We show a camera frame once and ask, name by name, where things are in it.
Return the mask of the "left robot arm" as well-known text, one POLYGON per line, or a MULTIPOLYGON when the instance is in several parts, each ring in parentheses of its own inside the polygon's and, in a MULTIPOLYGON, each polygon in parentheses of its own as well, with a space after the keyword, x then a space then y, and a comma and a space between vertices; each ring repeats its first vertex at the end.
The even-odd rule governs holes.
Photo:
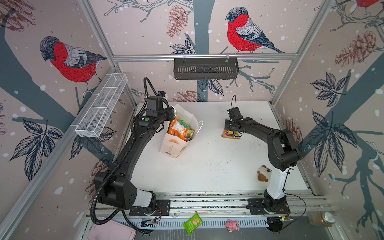
POLYGON ((139 190, 131 179, 146 145, 164 129, 164 123, 173 121, 175 116, 174 108, 163 96, 146 99, 144 108, 132 120, 131 135, 123 151, 105 172, 99 172, 94 177, 96 194, 90 209, 94 222, 101 223, 96 217, 97 203, 116 207, 113 216, 132 208, 141 208, 146 214, 155 212, 156 195, 151 191, 139 190))

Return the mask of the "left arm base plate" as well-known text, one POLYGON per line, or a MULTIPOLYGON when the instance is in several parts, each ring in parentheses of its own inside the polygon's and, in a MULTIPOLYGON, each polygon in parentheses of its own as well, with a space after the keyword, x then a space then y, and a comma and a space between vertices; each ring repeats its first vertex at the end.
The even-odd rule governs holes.
POLYGON ((152 201, 148 207, 134 207, 130 209, 130 217, 159 217, 168 216, 170 214, 170 200, 152 201))

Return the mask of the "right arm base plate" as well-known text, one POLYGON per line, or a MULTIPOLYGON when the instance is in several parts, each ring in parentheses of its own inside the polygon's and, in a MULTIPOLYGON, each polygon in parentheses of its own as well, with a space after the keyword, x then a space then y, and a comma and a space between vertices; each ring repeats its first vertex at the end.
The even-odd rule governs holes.
POLYGON ((290 215, 287 197, 273 200, 270 197, 248 199, 247 209, 251 215, 290 215))

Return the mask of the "beige paper bag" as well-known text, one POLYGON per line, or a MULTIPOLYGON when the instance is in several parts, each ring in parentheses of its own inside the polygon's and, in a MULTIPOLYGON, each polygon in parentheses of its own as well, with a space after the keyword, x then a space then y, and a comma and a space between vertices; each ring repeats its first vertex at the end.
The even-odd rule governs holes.
POLYGON ((194 135, 192 139, 188 142, 183 141, 182 139, 179 139, 176 136, 168 134, 168 130, 170 127, 170 124, 168 126, 167 132, 165 134, 160 152, 172 157, 172 158, 177 158, 179 157, 187 148, 187 146, 193 141, 193 139, 196 138, 198 133, 200 132, 204 122, 200 121, 198 122, 197 118, 191 114, 190 112, 186 111, 184 108, 182 108, 179 104, 176 104, 173 106, 176 112, 176 117, 178 119, 182 119, 185 121, 185 123, 192 129, 194 130, 194 135))

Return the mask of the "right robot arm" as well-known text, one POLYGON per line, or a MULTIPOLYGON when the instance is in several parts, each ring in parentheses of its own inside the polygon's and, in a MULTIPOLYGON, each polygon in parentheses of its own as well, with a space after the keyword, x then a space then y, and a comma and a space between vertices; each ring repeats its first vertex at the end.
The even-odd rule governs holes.
POLYGON ((268 159, 274 167, 269 185, 264 193, 264 209, 275 213, 287 204, 285 185, 292 168, 301 159, 300 150, 293 133, 260 124, 252 118, 244 118, 238 107, 228 110, 225 130, 250 134, 268 145, 268 159))

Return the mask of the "orange Fox's candy bag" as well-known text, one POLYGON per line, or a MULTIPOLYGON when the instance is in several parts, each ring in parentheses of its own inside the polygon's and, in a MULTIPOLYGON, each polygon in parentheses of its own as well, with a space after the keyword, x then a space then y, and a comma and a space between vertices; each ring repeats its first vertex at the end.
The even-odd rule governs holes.
POLYGON ((242 134, 240 134, 237 131, 230 131, 230 130, 223 130, 223 133, 221 135, 222 138, 226 139, 240 139, 242 134))

